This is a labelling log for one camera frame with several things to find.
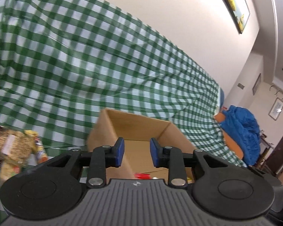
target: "checkered cloth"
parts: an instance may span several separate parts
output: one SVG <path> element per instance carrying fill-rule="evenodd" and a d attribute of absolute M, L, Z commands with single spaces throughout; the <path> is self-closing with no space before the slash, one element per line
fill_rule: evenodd
<path fill-rule="evenodd" d="M 37 131 L 49 156 L 84 147 L 113 108 L 171 120 L 198 148 L 244 165 L 213 118 L 218 84 L 104 0 L 0 0 L 0 89 L 0 124 Z"/>

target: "framed picture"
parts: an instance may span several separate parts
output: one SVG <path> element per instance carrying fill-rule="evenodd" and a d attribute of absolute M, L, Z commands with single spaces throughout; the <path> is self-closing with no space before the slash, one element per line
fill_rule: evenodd
<path fill-rule="evenodd" d="M 268 115 L 276 121 L 280 113 L 282 112 L 282 109 L 283 109 L 283 101 L 280 100 L 279 98 L 276 98 Z"/>
<path fill-rule="evenodd" d="M 237 30 L 242 34 L 250 17 L 250 10 L 246 0 L 224 0 L 236 24 Z"/>
<path fill-rule="evenodd" d="M 258 76 L 258 78 L 257 78 L 257 80 L 255 82 L 255 85 L 253 86 L 253 95 L 256 94 L 256 92 L 257 92 L 257 90 L 259 88 L 260 83 L 261 83 L 261 73 L 259 74 L 259 76 Z"/>

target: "logo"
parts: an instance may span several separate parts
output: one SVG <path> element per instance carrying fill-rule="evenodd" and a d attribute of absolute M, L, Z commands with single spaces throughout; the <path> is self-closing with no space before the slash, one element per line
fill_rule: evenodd
<path fill-rule="evenodd" d="M 136 187 L 137 187 L 137 186 L 141 186 L 141 184 L 142 184 L 142 183 L 141 183 L 141 182 L 138 182 L 138 181 L 136 181 L 136 182 L 133 183 L 133 185 L 136 186 Z"/>

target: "cardboard box flap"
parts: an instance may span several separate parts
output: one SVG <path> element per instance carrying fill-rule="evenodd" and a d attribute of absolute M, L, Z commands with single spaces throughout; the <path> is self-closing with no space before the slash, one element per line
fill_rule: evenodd
<path fill-rule="evenodd" d="M 97 123 L 87 138 L 88 150 L 92 151 L 94 148 L 103 145 L 114 146 L 117 139 L 118 136 L 114 131 L 114 127 L 107 111 L 102 110 L 99 118 L 97 119 Z"/>
<path fill-rule="evenodd" d="M 163 170 L 153 166 L 149 141 L 125 140 L 125 156 L 134 173 Z"/>
<path fill-rule="evenodd" d="M 168 127 L 157 139 L 161 146 L 173 146 L 181 149 L 183 153 L 192 154 L 196 149 L 195 146 L 183 135 L 182 132 L 173 124 Z"/>
<path fill-rule="evenodd" d="M 170 124 L 169 121 L 147 116 L 112 109 L 106 109 L 106 111 L 116 135 L 123 137 L 125 140 L 150 141 L 150 138 L 158 138 Z"/>

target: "snack bag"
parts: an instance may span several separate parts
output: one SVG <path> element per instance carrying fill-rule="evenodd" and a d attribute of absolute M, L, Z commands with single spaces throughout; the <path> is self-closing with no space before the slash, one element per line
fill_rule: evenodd
<path fill-rule="evenodd" d="M 38 164 L 45 162 L 48 160 L 48 156 L 45 152 L 45 149 L 43 147 L 42 141 L 40 140 L 38 133 L 32 130 L 25 130 L 24 133 L 34 138 L 33 146 L 32 146 L 32 152 L 35 154 L 35 158 L 38 162 Z"/>
<path fill-rule="evenodd" d="M 192 178 L 186 177 L 186 179 L 187 179 L 188 183 L 193 183 L 193 179 Z"/>
<path fill-rule="evenodd" d="M 0 158 L 22 167 L 30 156 L 33 138 L 20 131 L 6 130 L 0 136 Z"/>
<path fill-rule="evenodd" d="M 2 162 L 0 166 L 0 187 L 6 180 L 20 173 L 20 171 L 21 168 L 19 166 L 10 164 L 6 161 Z"/>

